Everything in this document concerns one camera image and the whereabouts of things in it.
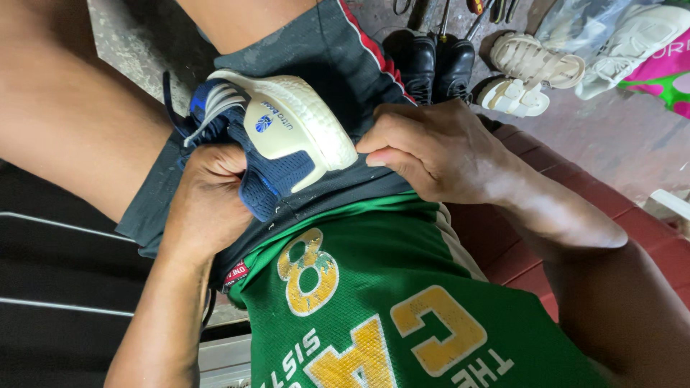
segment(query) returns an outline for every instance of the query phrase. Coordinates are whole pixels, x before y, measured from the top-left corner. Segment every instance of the white sandal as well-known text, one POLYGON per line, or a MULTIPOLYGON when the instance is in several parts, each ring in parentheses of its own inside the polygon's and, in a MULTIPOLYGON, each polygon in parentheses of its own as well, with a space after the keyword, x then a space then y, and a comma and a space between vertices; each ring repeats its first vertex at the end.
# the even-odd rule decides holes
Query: white sandal
POLYGON ((549 107, 549 97, 541 93, 541 85, 530 90, 519 79, 496 79, 487 85, 477 103, 491 110, 525 117, 541 115, 549 107))
POLYGON ((508 32, 496 39, 490 56, 498 70, 522 80, 527 90, 542 82, 552 88, 572 88, 584 75, 582 58, 548 50, 533 36, 518 32, 508 32))

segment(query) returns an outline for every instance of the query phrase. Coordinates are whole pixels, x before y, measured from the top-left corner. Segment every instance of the black shoe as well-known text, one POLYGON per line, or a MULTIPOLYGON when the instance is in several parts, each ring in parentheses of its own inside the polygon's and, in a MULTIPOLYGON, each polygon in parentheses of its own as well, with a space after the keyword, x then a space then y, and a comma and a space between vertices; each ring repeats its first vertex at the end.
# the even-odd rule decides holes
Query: black shoe
POLYGON ((436 44, 430 37, 414 37, 392 54, 405 91, 419 105, 431 105, 431 89, 436 67, 436 44))
POLYGON ((469 103, 472 97, 469 84, 474 58, 474 46, 465 39, 440 46, 436 80, 433 86, 434 104, 455 98, 469 103))

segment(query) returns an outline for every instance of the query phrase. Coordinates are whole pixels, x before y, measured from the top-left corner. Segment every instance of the plastic bag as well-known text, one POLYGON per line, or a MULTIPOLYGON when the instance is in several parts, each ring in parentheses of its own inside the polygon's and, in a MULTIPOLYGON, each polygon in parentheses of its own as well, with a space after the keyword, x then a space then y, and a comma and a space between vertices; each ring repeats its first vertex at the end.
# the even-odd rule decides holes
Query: plastic bag
POLYGON ((633 4, 661 0, 557 0, 535 38, 546 48, 575 54, 589 63, 613 34, 618 17, 633 4))

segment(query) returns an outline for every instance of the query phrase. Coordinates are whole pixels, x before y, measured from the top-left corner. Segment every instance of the green jersey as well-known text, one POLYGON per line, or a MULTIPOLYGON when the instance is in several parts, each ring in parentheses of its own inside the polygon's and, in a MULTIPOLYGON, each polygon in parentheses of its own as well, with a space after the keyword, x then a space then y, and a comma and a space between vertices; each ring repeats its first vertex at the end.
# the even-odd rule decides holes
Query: green jersey
POLYGON ((252 386, 603 387, 536 296, 485 281, 444 206, 358 202, 264 242, 230 289, 252 386))

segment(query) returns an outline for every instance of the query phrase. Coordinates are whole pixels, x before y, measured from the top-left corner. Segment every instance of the red label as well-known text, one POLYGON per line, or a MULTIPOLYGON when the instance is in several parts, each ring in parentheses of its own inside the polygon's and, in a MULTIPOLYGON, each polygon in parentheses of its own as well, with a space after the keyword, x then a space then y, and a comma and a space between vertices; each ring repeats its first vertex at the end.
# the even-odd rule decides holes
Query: red label
POLYGON ((239 263, 235 265, 235 268, 231 269, 230 272, 228 272, 228 275, 225 277, 223 288, 227 289, 228 287, 232 286, 234 283, 244 278, 248 274, 249 270, 247 269, 247 266, 244 264, 244 260, 240 260, 239 263))

